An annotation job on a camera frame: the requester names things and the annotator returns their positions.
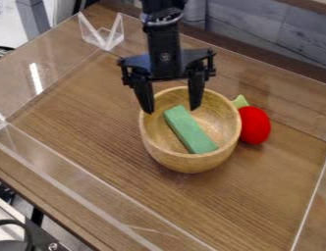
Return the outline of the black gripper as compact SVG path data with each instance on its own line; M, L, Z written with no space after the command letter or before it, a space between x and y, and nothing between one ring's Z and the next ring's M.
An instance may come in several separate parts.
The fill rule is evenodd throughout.
M189 108L196 110L203 102L205 80L216 75L216 52L211 48L181 48L178 18L144 16L142 25L149 52L118 60L122 82L133 88L142 111L152 114L153 82L188 78Z

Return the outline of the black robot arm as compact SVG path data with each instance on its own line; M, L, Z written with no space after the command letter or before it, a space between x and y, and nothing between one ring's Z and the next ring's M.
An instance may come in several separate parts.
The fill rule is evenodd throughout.
M208 49L182 49L178 22L188 0L141 0L142 30L148 35L149 53L121 58L122 82L136 93L142 110L156 110L153 83L188 80L189 108L203 103L205 82L216 75L216 52Z

